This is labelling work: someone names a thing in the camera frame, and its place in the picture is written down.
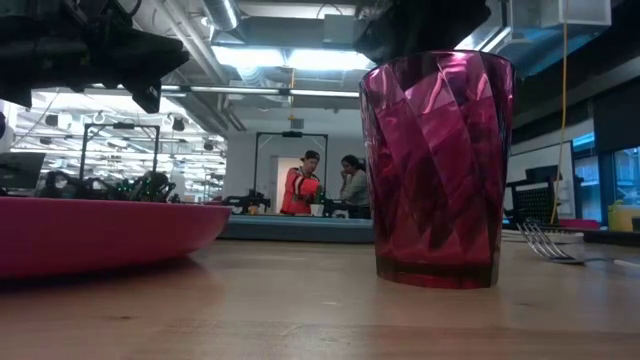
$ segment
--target table surface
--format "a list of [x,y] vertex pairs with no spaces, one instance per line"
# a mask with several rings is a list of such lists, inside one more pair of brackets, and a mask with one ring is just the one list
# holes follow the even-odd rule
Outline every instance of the table surface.
[[516,243],[483,290],[380,280],[370,245],[220,241],[152,268],[0,291],[3,360],[640,356],[640,270],[550,264]]

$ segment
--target yellow cord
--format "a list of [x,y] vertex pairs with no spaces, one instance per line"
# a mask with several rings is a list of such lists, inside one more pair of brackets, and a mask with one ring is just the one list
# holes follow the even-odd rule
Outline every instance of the yellow cord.
[[553,200],[553,212],[551,213],[550,224],[558,212],[558,189],[560,185],[560,167],[562,165],[562,149],[564,149],[564,136],[567,126],[567,60],[569,57],[569,25],[567,18],[569,17],[569,0],[564,1],[564,55],[562,59],[562,128],[560,130],[560,155],[558,155],[558,172],[556,173],[555,196]]

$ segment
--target window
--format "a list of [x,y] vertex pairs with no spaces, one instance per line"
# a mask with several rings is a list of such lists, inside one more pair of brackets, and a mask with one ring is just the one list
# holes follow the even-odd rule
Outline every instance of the window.
[[615,153],[616,200],[625,205],[640,205],[640,154],[638,148]]
[[582,209],[582,218],[602,222],[600,173],[593,133],[573,140],[573,156],[576,185],[579,186],[576,201]]

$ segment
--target metal frame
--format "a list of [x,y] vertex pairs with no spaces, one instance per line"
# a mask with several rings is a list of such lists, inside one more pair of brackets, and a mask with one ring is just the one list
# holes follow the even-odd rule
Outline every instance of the metal frame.
[[[89,129],[92,127],[99,128],[94,134],[89,136]],[[89,141],[93,140],[100,131],[104,130],[104,128],[114,128],[114,129],[127,129],[133,130],[135,128],[140,129],[154,129],[156,131],[156,138],[154,141],[153,148],[153,172],[156,171],[158,167],[158,151],[160,146],[160,126],[159,125],[136,125],[136,124],[128,124],[128,123],[115,123],[115,124],[84,124],[84,135],[82,137],[82,155],[80,155],[80,171],[78,172],[78,178],[80,180],[84,179],[84,163],[87,157],[87,144]]]
[[[255,154],[253,157],[253,191],[257,191],[257,187],[258,187],[258,152],[259,152],[259,143],[260,143],[260,137],[262,135],[277,135],[277,136],[282,136],[285,137],[285,135],[287,134],[287,132],[257,132],[256,133],[256,147],[255,147]],[[312,136],[317,136],[317,137],[322,137],[324,138],[324,186],[327,186],[327,168],[328,166],[328,157],[329,157],[329,135],[328,134],[305,134],[305,133],[301,133],[301,137],[312,137]]]

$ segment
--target monitor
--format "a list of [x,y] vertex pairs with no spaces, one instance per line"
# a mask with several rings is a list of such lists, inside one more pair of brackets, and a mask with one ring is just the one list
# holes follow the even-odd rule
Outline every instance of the monitor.
[[45,153],[0,154],[0,187],[35,189],[45,156]]

